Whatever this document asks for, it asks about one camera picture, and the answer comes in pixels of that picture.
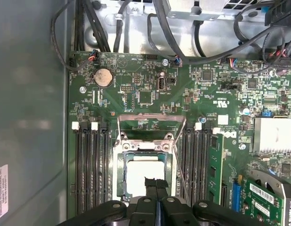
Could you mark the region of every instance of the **heatsink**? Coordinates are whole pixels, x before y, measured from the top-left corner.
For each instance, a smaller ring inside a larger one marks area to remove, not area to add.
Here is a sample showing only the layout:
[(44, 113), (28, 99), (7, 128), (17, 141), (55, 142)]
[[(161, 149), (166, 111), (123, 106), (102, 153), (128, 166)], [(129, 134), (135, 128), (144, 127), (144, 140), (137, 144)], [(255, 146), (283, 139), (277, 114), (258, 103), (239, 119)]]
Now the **heatsink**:
[(256, 118), (253, 151), (259, 153), (291, 152), (291, 119)]

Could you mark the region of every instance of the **chip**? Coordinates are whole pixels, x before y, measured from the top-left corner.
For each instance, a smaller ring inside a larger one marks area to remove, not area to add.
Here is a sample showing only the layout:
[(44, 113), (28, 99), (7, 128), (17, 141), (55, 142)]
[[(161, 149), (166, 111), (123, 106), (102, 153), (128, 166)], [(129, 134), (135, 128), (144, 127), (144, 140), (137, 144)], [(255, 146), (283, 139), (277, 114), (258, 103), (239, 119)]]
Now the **chip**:
[(283, 163), (282, 164), (282, 173), (284, 173), (284, 174), (290, 174), (291, 173), (291, 164), (289, 164), (289, 163)]
[(211, 81), (212, 80), (212, 71), (211, 70), (203, 70), (202, 80), (203, 81)]
[(256, 89), (258, 81), (256, 79), (248, 79), (248, 88)]
[(190, 104), (192, 99), (190, 97), (185, 97), (185, 103)]
[(287, 101), (288, 101), (288, 97), (286, 95), (282, 96), (281, 102), (287, 102)]
[(176, 79), (175, 78), (168, 78), (167, 83), (173, 85), (176, 83)]
[(210, 175), (211, 175), (213, 178), (216, 177), (216, 169), (215, 169), (215, 168), (213, 168), (213, 167), (210, 168)]
[(212, 137), (211, 138), (211, 146), (214, 148), (217, 148), (217, 138), (216, 137)]

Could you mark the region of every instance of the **ram slot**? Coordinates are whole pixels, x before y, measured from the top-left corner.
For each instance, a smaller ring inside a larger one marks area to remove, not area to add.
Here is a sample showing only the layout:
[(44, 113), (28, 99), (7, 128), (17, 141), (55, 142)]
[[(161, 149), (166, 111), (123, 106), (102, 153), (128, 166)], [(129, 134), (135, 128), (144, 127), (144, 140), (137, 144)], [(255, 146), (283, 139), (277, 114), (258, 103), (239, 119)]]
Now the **ram slot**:
[(100, 154), (101, 154), (101, 203), (109, 200), (109, 126), (107, 122), (102, 122), (100, 126)]
[[(193, 139), (193, 130), (186, 128), (182, 137), (182, 151), (181, 151), (181, 169), (183, 178), (186, 184), (188, 194), (190, 195), (190, 154), (192, 152), (191, 140)], [(183, 183), (181, 183), (181, 196), (186, 199)]]
[(87, 162), (86, 162), (86, 168), (87, 168), (87, 210), (92, 209), (96, 204), (96, 197), (95, 197), (95, 190), (96, 190), (96, 177), (95, 177), (95, 171), (96, 169), (96, 159), (95, 159), (95, 153), (96, 153), (96, 146), (97, 146), (97, 140), (98, 135), (97, 131), (91, 130), (90, 133), (88, 133), (88, 143), (89, 143), (89, 149), (87, 153)]
[(100, 191), (101, 191), (101, 178), (100, 178), (100, 148), (99, 148), (99, 140), (100, 135), (99, 131), (92, 131), (93, 133), (93, 160), (94, 160), (94, 168), (93, 168), (93, 175), (94, 175), (94, 204), (98, 206), (100, 204)]
[(86, 153), (88, 149), (88, 130), (79, 129), (76, 134), (76, 214), (81, 214), (86, 210)]
[(209, 160), (209, 146), (211, 144), (211, 133), (207, 130), (203, 133), (202, 149), (201, 149), (201, 190), (200, 199), (206, 199), (207, 194), (207, 167)]
[(193, 202), (196, 202), (201, 199), (201, 181), (202, 181), (202, 140), (203, 140), (203, 131), (196, 131), (195, 132), (195, 144), (194, 144), (194, 181), (195, 181), (195, 188), (194, 188), (194, 197)]

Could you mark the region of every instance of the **white sticker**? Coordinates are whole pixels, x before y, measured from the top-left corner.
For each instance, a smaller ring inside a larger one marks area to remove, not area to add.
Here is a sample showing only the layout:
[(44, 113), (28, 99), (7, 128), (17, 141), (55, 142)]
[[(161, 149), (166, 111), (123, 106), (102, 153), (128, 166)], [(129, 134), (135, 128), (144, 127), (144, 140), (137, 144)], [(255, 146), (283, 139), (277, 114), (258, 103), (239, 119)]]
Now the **white sticker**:
[(8, 165), (0, 167), (0, 218), (8, 212)]
[(263, 214), (265, 214), (267, 217), (270, 217), (270, 211), (267, 210), (265, 207), (263, 207), (262, 205), (260, 205), (259, 203), (255, 202), (255, 207), (261, 211)]
[(258, 194), (260, 197), (264, 198), (271, 204), (274, 204), (274, 197), (264, 192), (262, 189), (254, 186), (253, 184), (250, 184), (250, 190), (253, 191), (255, 194)]

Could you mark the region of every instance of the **screw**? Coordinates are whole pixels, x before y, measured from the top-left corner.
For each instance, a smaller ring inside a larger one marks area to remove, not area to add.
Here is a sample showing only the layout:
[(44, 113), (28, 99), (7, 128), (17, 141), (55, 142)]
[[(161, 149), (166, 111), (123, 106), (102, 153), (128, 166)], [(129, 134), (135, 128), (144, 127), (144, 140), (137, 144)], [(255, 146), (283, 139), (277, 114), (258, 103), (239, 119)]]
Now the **screw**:
[(129, 144), (123, 144), (122, 148), (128, 150), (130, 148), (130, 145)]
[(163, 59), (161, 63), (162, 63), (163, 66), (168, 66), (169, 65), (169, 60), (168, 59)]
[(133, 8), (132, 8), (132, 12), (133, 12), (133, 13), (137, 13), (138, 11), (139, 11), (139, 10), (138, 10), (137, 7), (133, 7)]
[(208, 207), (208, 205), (206, 203), (204, 203), (204, 202), (199, 203), (199, 206), (202, 207), (202, 208)]
[(164, 145), (162, 146), (162, 148), (163, 148), (164, 150), (169, 150), (170, 145), (168, 145), (168, 144), (164, 144)]
[(168, 201), (168, 202), (174, 202), (175, 200), (173, 198), (167, 198), (166, 201)]
[(240, 150), (245, 150), (246, 149), (246, 144), (240, 144), (239, 145)]
[(84, 93), (86, 93), (86, 91), (87, 91), (86, 87), (84, 87), (84, 86), (80, 87), (80, 93), (84, 94)]

